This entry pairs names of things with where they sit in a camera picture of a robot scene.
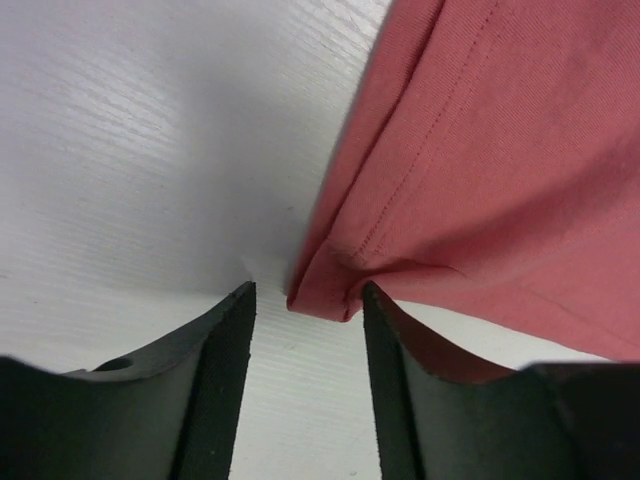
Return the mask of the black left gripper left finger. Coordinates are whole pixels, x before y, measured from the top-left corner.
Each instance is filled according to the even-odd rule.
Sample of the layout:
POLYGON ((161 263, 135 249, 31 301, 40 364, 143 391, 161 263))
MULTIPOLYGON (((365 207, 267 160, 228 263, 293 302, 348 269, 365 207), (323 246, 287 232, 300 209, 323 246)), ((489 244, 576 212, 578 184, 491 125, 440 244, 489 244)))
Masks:
POLYGON ((230 474, 256 286, 94 370, 1 360, 5 479, 225 479, 230 474))

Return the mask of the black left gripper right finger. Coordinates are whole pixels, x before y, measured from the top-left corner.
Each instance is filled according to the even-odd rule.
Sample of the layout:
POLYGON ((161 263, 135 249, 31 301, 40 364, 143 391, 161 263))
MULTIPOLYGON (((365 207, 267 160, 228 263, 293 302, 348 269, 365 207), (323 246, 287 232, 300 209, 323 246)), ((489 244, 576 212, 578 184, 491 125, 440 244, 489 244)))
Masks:
POLYGON ((637 363, 483 359, 362 291, 386 479, 635 479, 637 363))

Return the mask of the red t shirt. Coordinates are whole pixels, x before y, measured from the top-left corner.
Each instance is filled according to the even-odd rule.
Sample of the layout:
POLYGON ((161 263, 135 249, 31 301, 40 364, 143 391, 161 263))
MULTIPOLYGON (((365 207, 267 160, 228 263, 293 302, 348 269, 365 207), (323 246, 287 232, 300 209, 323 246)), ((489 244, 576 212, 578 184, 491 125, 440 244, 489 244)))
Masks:
POLYGON ((346 322, 373 282, 639 356, 639 5, 396 1, 295 267, 346 322))

